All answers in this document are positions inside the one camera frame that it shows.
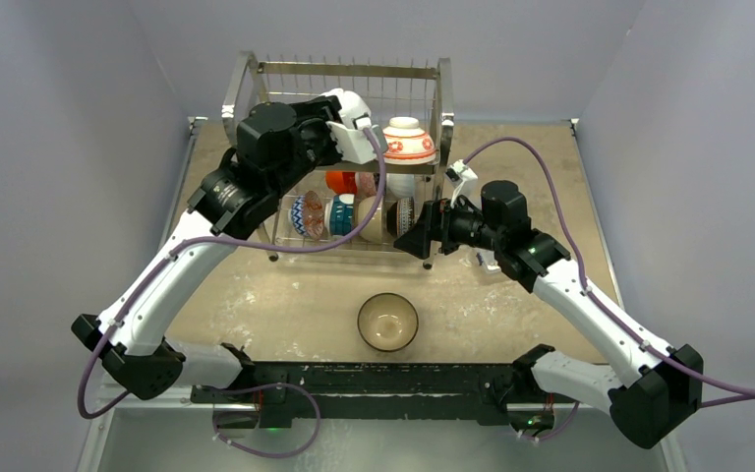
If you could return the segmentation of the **beige speckled bowl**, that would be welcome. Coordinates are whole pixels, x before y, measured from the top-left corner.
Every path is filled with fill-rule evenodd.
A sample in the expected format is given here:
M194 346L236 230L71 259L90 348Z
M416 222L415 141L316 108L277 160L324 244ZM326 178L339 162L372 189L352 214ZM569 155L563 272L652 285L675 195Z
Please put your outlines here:
M368 215L373 206L377 204L377 209L370 218ZM384 239L383 224L383 198L372 196L361 199L355 211L355 223L360 225L366 222L365 227L360 231L359 237L369 243L382 244Z

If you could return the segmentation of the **red geometric pattern bowl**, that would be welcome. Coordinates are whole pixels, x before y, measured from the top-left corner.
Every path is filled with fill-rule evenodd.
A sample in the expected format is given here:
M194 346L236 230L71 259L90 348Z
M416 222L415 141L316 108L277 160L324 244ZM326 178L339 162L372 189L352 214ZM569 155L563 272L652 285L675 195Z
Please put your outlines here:
M325 232L325 206L315 191L297 197L289 210L294 230L302 237L318 241Z

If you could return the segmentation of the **red floral pattern bowl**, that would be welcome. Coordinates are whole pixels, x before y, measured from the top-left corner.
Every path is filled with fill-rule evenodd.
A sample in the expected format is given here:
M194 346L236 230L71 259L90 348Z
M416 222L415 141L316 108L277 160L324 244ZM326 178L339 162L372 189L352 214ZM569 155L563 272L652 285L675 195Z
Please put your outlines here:
M384 159L397 165L419 165L436 158L436 145L420 121L410 116L392 117L382 129L387 142Z

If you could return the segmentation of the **brown-rimmed white bowl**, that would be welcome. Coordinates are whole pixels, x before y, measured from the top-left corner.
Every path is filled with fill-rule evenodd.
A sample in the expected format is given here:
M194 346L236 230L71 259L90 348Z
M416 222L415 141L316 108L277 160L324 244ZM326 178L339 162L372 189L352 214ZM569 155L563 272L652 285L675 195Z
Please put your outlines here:
M378 352L406 348L416 337L420 318L414 305L402 295L379 293L361 306L357 329L361 339Z

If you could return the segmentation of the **plain white bowl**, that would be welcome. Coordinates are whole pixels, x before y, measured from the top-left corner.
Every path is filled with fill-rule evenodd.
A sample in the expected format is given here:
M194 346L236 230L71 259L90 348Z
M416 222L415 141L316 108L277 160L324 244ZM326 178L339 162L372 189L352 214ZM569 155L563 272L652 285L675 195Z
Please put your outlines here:
M361 130L373 126L372 110L366 101L352 90L344 88L333 88L322 94L322 96L335 96L339 101L341 108L338 112L340 122L351 130Z

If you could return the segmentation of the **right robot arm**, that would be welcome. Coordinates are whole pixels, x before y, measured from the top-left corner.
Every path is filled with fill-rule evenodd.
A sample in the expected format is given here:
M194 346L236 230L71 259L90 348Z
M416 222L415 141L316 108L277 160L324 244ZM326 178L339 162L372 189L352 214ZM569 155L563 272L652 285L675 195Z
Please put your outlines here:
M619 309L550 234L534 228L526 197L510 181L483 186L475 206L426 201L395 249L424 260L433 243L448 255L460 246L489 250L503 274L563 315L605 363L573 359L537 346L515 361L515 392L527 400L558 393L608 414L633 444L652 448L701 406L704 360L652 334Z

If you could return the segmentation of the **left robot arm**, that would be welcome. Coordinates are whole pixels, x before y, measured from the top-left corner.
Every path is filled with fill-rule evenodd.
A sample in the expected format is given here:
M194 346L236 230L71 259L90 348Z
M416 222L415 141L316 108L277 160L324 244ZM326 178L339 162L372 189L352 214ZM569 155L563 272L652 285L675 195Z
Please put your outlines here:
M302 102L263 101L243 119L222 114L230 147L189 199L165 245L106 310L78 316L74 335L125 394L157 397L175 384L215 386L228 401L253 392L254 376L229 345L174 342L166 332L209 274L320 166L368 162L377 129L360 97L337 88Z

